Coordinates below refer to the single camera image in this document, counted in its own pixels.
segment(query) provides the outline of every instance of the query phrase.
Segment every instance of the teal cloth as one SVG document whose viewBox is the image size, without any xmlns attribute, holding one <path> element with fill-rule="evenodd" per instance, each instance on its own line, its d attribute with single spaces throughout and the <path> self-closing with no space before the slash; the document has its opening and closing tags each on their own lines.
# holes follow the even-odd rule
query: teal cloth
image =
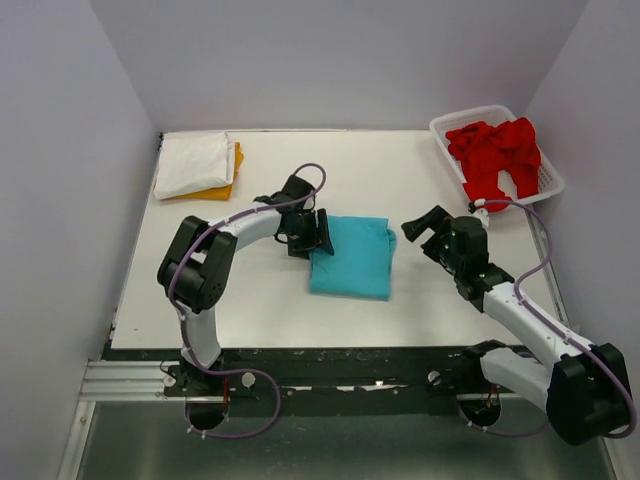
<svg viewBox="0 0 640 480">
<path fill-rule="evenodd" d="M 335 254 L 311 252 L 311 293 L 389 300 L 396 235 L 389 219 L 329 216 Z"/>
</svg>

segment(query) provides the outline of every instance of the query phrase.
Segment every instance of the folded white towel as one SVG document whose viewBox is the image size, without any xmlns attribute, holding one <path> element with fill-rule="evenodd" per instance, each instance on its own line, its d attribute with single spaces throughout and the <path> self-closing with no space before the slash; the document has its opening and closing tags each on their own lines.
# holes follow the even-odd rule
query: folded white towel
<svg viewBox="0 0 640 480">
<path fill-rule="evenodd" d="M 162 200 L 230 185 L 235 160 L 235 145 L 225 132 L 168 133 L 153 194 Z"/>
</svg>

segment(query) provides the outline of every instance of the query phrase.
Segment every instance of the laundry basket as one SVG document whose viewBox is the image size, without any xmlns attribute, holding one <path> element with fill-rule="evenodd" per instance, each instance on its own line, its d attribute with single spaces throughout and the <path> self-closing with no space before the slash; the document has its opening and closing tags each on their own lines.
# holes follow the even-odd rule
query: laundry basket
<svg viewBox="0 0 640 480">
<path fill-rule="evenodd" d="M 442 149 L 447 161 L 451 164 L 451 168 L 455 172 L 456 176 L 462 183 L 467 183 L 467 180 L 462 173 L 460 162 L 451 156 L 447 147 L 449 146 L 449 140 L 445 137 L 445 134 L 451 130 L 457 130 L 474 122 L 486 122 L 491 126 L 498 126 L 507 120 L 516 120 L 516 116 L 511 113 L 506 107 L 502 105 L 491 105 L 488 107 L 471 108 L 469 110 L 463 110 L 461 112 L 450 113 L 442 117 L 434 118 L 429 124 L 429 130 L 435 135 L 438 145 Z M 553 195 L 556 195 L 564 188 L 564 181 L 553 168 L 551 162 L 547 156 L 540 150 L 540 157 L 542 164 L 538 170 L 538 192 L 536 195 L 530 197 L 517 198 L 516 189 L 513 182 L 510 180 L 509 174 L 506 172 L 500 173 L 500 188 L 507 195 L 511 196 L 514 200 L 517 199 L 520 203 L 530 204 L 544 200 Z"/>
</svg>

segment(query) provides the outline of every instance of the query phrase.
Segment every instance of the red cloth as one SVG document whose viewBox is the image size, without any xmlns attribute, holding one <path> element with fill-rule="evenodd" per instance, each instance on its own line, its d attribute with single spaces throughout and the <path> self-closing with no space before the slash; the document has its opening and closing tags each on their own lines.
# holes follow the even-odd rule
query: red cloth
<svg viewBox="0 0 640 480">
<path fill-rule="evenodd" d="M 526 118 L 504 122 L 497 127 L 476 122 L 446 134 L 449 153 L 460 161 L 467 183 L 463 185 L 471 201 L 510 199 L 498 188 L 498 173 L 506 170 L 516 185 L 518 198 L 538 193 L 540 150 L 536 132 Z M 492 205 L 496 212 L 507 205 Z"/>
</svg>

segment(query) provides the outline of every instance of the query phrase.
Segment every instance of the wall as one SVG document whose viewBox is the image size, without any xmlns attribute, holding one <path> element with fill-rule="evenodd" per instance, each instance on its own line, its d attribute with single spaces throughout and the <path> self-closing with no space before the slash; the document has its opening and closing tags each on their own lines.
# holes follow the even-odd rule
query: wall
<svg viewBox="0 0 640 480">
<path fill-rule="evenodd" d="M 522 113 L 587 0 L 92 0 L 163 130 Z"/>
<path fill-rule="evenodd" d="M 156 129 L 85 0 L 0 6 L 0 476 L 55 478 Z"/>
<path fill-rule="evenodd" d="M 592 0 L 526 112 L 567 180 L 565 193 L 543 213 L 569 317 L 594 341 L 623 351 L 636 399 L 639 23 L 636 0 Z M 640 433 L 615 445 L 627 450 L 640 476 Z M 632 465 L 624 468 L 635 478 Z"/>
</svg>

